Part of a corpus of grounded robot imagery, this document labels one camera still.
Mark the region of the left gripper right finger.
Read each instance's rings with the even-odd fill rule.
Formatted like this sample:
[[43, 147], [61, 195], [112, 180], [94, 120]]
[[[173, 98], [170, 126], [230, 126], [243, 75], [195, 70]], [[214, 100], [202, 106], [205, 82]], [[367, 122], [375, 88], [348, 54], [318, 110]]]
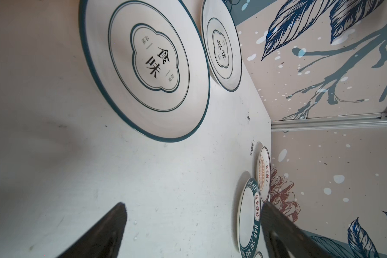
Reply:
[[272, 203], [261, 208], [262, 233], [269, 258], [330, 258], [329, 253], [306, 236]]

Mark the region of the white plate flower emblem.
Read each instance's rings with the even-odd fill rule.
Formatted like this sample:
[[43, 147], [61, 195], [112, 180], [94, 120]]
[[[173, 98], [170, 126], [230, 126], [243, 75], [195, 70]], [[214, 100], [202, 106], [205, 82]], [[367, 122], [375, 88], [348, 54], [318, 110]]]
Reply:
[[214, 79], [225, 90], [236, 91], [243, 70], [241, 49], [234, 21], [223, 1], [203, 2], [201, 30]]
[[210, 72], [182, 1], [80, 1], [78, 26], [92, 78], [124, 122], [165, 143], [199, 129]]

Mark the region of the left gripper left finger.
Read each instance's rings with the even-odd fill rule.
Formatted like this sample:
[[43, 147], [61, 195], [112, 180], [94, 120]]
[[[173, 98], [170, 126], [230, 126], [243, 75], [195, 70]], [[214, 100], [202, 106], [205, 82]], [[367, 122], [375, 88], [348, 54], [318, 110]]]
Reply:
[[60, 258], [116, 258], [127, 222], [124, 203], [117, 203]]

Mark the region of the green rim lettered plate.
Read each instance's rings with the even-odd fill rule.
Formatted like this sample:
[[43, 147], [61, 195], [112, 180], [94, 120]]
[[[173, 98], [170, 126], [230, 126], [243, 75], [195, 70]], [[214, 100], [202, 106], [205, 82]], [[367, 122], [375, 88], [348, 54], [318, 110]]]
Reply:
[[257, 253], [261, 232], [261, 197], [259, 185], [249, 178], [241, 193], [238, 205], [236, 234], [242, 258], [253, 258]]

